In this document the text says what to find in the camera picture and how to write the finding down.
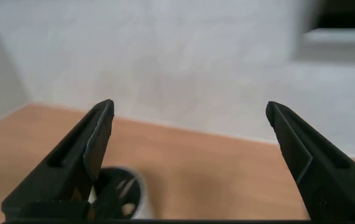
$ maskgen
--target wooden tabletop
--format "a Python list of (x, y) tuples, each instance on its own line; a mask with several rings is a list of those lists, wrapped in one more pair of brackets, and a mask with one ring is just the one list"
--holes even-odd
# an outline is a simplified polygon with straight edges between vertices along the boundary
[[(2, 200), (84, 114), (28, 105), (0, 120), (0, 222)], [(157, 218), (308, 218), (277, 145), (116, 118), (103, 165), (141, 172)]]

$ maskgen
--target black plastic part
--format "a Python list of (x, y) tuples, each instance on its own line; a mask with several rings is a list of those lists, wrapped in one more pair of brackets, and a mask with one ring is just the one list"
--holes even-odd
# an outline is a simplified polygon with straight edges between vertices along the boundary
[(288, 107), (266, 115), (312, 220), (355, 220), (355, 162)]
[[(135, 214), (140, 202), (140, 187), (138, 181), (134, 181), (129, 191), (120, 195), (124, 187), (119, 184), (122, 182), (129, 182), (135, 179), (130, 172), (119, 168), (104, 168), (101, 169), (100, 175), (95, 182), (95, 190), (98, 198), (93, 203), (93, 207), (96, 211), (96, 220), (106, 220), (111, 218), (117, 219), (131, 219)], [(122, 214), (122, 205), (132, 203), (135, 208), (130, 214)]]
[[(2, 211), (6, 220), (29, 217), (32, 209), (26, 207), (32, 202), (44, 206), (55, 200), (87, 200), (102, 165), (113, 117), (112, 100), (95, 105), (4, 199)], [(74, 215), (82, 216), (76, 211)]]

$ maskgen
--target wooden table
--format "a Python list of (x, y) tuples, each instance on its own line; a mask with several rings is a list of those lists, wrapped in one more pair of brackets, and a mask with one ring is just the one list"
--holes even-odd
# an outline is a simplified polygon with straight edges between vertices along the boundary
[[(0, 120), (0, 222), (1, 201), (84, 114), (28, 105)], [(140, 171), (157, 218), (308, 218), (276, 145), (116, 118), (103, 165)]]

